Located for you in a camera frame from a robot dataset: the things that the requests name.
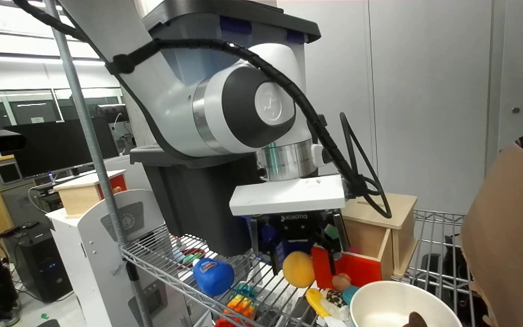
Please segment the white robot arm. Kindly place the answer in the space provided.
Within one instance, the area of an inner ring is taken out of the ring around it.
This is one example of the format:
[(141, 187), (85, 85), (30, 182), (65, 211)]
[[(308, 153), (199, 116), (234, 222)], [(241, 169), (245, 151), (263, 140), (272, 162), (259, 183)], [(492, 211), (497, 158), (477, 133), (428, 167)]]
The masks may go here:
[(58, 2), (156, 142), (134, 158), (170, 234), (241, 254), (248, 218), (343, 205), (343, 178), (317, 173), (295, 102), (314, 22), (257, 0)]

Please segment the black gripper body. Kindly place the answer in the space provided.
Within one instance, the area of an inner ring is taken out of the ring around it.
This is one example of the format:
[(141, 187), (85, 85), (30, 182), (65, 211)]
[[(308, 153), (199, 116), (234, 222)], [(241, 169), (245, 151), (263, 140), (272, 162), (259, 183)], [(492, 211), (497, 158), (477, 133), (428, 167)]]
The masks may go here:
[(343, 247), (343, 236), (337, 227), (337, 211), (308, 211), (268, 214), (259, 218), (259, 251), (265, 254), (308, 251), (321, 245), (328, 252)]

